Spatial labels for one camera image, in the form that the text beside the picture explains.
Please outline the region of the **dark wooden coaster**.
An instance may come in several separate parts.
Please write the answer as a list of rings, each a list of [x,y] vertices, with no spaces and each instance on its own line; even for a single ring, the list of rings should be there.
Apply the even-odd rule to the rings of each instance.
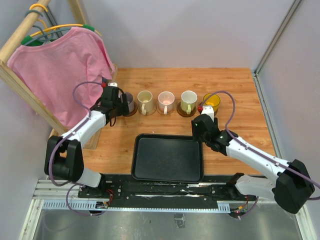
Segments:
[[[192,116],[196,113],[196,109],[197,109],[197,108],[194,107],[194,108],[191,110],[190,114],[187,114],[185,111],[182,110],[182,108],[181,108],[181,102],[179,102],[179,103],[177,104],[177,107],[176,107],[176,110],[177,110],[178,114],[179,114],[180,116],[184,117],[184,118],[192,117]]]
[[[199,105],[198,105],[198,107],[197,107],[197,110],[198,110],[199,114],[202,113],[202,111],[203,111],[203,102],[200,102],[200,103],[199,103]]]
[[[138,105],[137,105],[137,103],[136,103],[135,101],[134,101],[133,103],[134,103],[133,111],[130,112],[129,114],[125,115],[125,117],[131,117],[131,116],[133,116],[133,115],[138,111]]]

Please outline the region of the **purple mug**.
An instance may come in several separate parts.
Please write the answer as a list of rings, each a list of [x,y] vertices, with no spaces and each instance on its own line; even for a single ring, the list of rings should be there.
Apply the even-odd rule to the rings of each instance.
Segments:
[[[129,92],[125,92],[124,94],[125,94],[126,99],[127,99],[129,113],[131,113],[131,112],[133,112],[133,110],[135,108],[133,95],[131,93],[129,93]]]

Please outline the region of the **cream yellow mug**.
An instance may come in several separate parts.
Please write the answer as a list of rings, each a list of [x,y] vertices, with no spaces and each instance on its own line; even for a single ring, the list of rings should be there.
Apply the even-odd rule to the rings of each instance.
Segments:
[[[143,90],[137,95],[139,111],[142,115],[147,115],[153,110],[153,95],[148,90]]]

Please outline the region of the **pale green mug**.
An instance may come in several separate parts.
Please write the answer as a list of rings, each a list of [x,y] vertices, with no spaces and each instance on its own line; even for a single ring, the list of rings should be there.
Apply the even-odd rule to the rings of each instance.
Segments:
[[[195,109],[198,96],[194,91],[186,90],[181,94],[180,107],[183,112],[190,115]]]

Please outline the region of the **yellow transparent cup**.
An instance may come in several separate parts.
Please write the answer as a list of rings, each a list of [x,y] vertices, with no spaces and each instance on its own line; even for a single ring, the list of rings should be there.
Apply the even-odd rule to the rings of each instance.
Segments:
[[[221,103],[221,99],[217,94],[212,95],[211,93],[207,93],[203,97],[203,105],[213,107],[215,114],[218,112],[220,103]]]

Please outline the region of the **pink mug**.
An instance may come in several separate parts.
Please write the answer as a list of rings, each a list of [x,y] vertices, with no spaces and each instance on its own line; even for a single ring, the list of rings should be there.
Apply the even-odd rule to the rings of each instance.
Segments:
[[[158,112],[168,115],[174,110],[175,96],[170,91],[163,91],[158,95]]]

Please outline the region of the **black plastic tray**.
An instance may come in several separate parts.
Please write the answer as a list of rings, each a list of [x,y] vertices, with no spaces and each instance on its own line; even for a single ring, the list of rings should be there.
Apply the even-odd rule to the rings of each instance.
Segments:
[[[131,175],[141,181],[199,183],[204,178],[203,144],[188,135],[139,134]]]

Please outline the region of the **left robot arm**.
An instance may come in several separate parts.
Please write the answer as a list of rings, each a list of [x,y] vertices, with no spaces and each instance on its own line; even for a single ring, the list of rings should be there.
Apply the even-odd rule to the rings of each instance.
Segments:
[[[99,86],[101,97],[87,109],[87,115],[68,132],[48,139],[44,164],[44,172],[55,186],[86,186],[96,198],[107,193],[106,178],[84,166],[84,145],[98,130],[113,127],[118,117],[130,113],[127,96],[115,82]]]

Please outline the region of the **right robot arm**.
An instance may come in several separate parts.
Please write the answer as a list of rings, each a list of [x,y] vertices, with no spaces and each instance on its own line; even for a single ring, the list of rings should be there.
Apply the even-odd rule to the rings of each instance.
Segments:
[[[214,152],[242,161],[263,174],[263,178],[238,173],[226,188],[227,196],[238,200],[243,195],[262,197],[285,211],[296,214],[315,191],[306,165],[272,156],[249,144],[228,129],[219,130],[216,118],[201,114],[191,121],[194,141],[205,143]]]

